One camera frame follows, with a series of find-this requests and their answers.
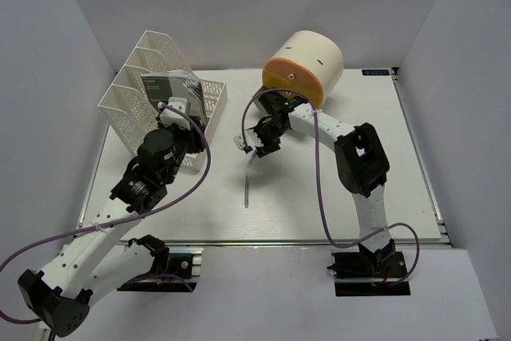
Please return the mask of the blue slim pastel pen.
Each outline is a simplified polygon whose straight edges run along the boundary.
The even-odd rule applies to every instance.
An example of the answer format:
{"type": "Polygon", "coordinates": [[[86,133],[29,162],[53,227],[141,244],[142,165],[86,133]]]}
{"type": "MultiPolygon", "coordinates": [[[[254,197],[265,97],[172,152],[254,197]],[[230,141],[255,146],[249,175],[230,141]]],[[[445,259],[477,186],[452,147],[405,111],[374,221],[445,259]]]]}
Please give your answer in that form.
{"type": "Polygon", "coordinates": [[[252,154],[250,155],[247,167],[250,168],[252,164],[254,163],[255,159],[257,158],[257,152],[254,150],[252,154]]]}

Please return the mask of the yellow drawer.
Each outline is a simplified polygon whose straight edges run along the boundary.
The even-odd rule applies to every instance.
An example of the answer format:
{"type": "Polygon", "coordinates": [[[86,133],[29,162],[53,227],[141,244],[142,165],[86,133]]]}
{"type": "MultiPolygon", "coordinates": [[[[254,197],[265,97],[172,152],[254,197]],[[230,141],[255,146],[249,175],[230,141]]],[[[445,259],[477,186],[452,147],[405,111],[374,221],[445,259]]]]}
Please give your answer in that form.
{"type": "Polygon", "coordinates": [[[285,70],[283,74],[263,70],[263,87],[266,89],[281,89],[279,95],[293,98],[300,94],[307,96],[315,105],[323,103],[323,87],[318,78],[310,72],[299,72],[297,69],[285,70]]]}

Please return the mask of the grey setup guide booklet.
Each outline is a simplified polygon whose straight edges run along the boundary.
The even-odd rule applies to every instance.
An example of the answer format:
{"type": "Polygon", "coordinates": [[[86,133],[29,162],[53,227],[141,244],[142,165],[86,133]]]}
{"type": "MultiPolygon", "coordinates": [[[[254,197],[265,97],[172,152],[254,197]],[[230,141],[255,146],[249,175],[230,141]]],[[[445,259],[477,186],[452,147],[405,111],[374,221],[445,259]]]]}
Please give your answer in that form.
{"type": "Polygon", "coordinates": [[[141,80],[149,103],[158,109],[159,102],[170,97],[185,98],[190,104],[189,115],[200,120],[205,127],[208,123],[204,106],[204,91],[201,80],[185,69],[159,73],[144,73],[141,80]]]}

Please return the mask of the orange drawer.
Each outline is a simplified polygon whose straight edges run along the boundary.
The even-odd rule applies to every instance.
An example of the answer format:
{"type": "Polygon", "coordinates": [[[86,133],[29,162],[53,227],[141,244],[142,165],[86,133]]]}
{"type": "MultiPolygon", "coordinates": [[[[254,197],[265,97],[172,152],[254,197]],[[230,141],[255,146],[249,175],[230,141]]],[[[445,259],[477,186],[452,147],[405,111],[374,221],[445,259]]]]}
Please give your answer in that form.
{"type": "Polygon", "coordinates": [[[297,61],[285,57],[271,58],[263,68],[263,85],[266,88],[286,88],[307,91],[312,95],[323,95],[318,77],[297,61]]]}

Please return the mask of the purple slim pastel pen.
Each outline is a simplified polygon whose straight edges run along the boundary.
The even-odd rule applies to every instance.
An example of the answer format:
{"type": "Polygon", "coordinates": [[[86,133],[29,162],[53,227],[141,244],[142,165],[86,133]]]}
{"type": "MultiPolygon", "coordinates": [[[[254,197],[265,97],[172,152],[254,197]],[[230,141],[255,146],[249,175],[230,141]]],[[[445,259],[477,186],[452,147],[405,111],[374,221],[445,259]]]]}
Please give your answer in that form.
{"type": "Polygon", "coordinates": [[[244,178],[244,207],[249,207],[249,175],[246,174],[244,178]]]}

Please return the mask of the cream round drawer cabinet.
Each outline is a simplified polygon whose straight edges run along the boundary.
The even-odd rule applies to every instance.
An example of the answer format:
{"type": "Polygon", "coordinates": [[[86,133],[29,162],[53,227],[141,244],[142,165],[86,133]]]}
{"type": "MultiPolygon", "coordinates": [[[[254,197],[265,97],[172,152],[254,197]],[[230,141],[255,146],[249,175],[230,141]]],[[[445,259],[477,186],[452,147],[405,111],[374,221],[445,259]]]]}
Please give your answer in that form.
{"type": "Polygon", "coordinates": [[[300,30],[292,34],[270,59],[274,57],[285,57],[310,69],[323,87],[323,103],[330,96],[344,70],[341,49],[330,38],[310,30],[300,30]]]}

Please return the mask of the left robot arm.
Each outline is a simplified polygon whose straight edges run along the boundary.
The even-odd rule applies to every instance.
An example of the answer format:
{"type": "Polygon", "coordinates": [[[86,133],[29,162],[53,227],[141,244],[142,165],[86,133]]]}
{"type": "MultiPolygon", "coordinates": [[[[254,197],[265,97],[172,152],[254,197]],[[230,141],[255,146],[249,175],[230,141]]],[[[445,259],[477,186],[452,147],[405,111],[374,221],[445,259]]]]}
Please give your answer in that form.
{"type": "Polygon", "coordinates": [[[106,262],[117,242],[156,211],[167,196],[185,156],[208,152],[203,129],[160,123],[145,135],[137,154],[111,190],[90,225],[38,271],[18,278],[27,307],[53,333],[66,337],[85,321],[103,297],[133,280],[158,279],[170,273],[169,249],[153,235],[131,239],[127,250],[106,262]]]}

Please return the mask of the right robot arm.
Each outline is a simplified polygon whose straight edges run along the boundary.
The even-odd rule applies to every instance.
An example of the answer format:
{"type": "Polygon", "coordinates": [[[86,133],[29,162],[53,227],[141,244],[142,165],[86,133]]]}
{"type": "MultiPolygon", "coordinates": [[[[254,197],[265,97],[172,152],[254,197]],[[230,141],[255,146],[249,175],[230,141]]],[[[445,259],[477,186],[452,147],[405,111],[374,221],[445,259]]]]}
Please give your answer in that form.
{"type": "Polygon", "coordinates": [[[335,154],[337,173],[351,193],[358,217],[362,270],[379,276],[390,265],[395,244],[386,226],[383,201],[390,163],[373,125],[349,125],[314,107],[301,95],[288,98],[261,89],[257,106],[267,115],[238,136],[238,146],[257,157],[280,150],[280,138],[288,131],[302,133],[325,145],[335,154]]]}

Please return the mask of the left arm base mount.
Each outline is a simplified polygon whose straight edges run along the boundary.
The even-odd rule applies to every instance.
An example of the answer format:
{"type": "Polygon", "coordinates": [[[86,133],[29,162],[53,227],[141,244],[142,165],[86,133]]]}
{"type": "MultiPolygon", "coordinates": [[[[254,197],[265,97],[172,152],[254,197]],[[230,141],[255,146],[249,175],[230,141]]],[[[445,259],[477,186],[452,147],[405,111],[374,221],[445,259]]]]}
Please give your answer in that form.
{"type": "Polygon", "coordinates": [[[171,248],[167,260],[122,284],[117,291],[192,293],[200,277],[201,248],[171,248]]]}

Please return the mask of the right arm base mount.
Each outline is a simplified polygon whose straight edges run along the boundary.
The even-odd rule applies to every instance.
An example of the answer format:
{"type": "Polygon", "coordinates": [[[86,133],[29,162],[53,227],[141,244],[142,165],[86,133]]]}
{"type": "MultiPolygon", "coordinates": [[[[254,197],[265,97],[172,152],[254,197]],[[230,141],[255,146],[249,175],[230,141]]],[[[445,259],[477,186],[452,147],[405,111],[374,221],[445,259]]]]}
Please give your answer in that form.
{"type": "Polygon", "coordinates": [[[407,273],[402,252],[396,252],[380,269],[373,270],[370,262],[358,252],[331,254],[328,273],[334,279],[337,297],[409,296],[407,280],[397,284],[407,273]]]}

